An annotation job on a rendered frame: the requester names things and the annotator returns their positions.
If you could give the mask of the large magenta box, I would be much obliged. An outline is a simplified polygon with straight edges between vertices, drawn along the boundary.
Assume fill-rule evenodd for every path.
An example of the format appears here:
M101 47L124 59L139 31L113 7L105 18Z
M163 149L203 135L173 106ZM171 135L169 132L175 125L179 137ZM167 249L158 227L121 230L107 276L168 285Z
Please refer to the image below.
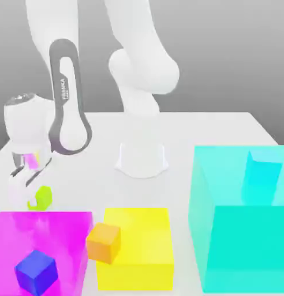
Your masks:
M55 259L58 280L42 296L81 296L91 212L0 212L0 296L32 296L22 289L16 265L33 250Z

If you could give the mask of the small cyan cube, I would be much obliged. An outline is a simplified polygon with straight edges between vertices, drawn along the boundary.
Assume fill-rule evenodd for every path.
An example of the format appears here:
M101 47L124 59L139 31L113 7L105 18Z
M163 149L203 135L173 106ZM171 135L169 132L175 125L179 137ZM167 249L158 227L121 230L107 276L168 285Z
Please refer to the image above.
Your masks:
M241 198L246 205L271 205L282 169L282 159L270 147L250 149L246 159Z

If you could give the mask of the small lime green cube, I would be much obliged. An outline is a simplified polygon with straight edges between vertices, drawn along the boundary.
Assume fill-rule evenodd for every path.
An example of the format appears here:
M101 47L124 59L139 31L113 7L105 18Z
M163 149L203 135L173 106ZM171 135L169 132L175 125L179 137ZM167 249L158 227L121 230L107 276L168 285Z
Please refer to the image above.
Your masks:
M27 202L27 208L30 211L46 211L52 204L52 191L48 186L41 186L36 192L37 206L29 206Z

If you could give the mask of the small blue cube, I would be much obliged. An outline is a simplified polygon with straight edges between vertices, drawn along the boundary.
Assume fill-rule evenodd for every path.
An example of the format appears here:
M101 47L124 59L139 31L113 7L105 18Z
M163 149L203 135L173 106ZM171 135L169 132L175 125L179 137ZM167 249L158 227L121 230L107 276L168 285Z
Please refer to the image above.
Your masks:
M33 250L14 268L18 285L34 296L41 296L58 279L55 259Z

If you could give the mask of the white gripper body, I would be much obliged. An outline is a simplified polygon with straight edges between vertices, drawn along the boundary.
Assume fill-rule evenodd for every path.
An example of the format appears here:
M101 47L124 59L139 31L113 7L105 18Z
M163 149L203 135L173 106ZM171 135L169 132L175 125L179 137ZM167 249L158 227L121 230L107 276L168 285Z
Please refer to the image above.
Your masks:
M9 176L8 198L13 207L27 207L29 195L41 186L47 186L47 172L52 158L39 170L30 169L25 162L16 168Z

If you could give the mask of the large yellow box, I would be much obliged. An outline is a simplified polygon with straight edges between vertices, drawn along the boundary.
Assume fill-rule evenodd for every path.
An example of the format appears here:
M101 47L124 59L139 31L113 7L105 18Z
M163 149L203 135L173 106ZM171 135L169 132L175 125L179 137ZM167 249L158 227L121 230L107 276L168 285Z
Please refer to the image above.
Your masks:
M100 291L171 291L174 254L166 208L107 208L103 221L121 229L112 264L96 263Z

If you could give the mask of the large turquoise box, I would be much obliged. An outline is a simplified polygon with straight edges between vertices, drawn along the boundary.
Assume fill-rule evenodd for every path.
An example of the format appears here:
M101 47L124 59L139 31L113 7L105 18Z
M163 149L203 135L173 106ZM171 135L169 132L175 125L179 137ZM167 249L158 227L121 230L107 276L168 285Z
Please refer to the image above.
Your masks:
M241 198L250 149L270 147L282 159L271 205ZM206 293L284 293L284 145L196 146L189 229Z

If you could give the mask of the small orange cube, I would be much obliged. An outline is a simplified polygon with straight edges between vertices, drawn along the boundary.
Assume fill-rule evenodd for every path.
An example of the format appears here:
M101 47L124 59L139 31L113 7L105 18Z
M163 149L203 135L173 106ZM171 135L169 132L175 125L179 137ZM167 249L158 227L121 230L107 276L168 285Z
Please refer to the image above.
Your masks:
M121 247L121 229L114 225L96 223L86 238L90 260L112 264Z

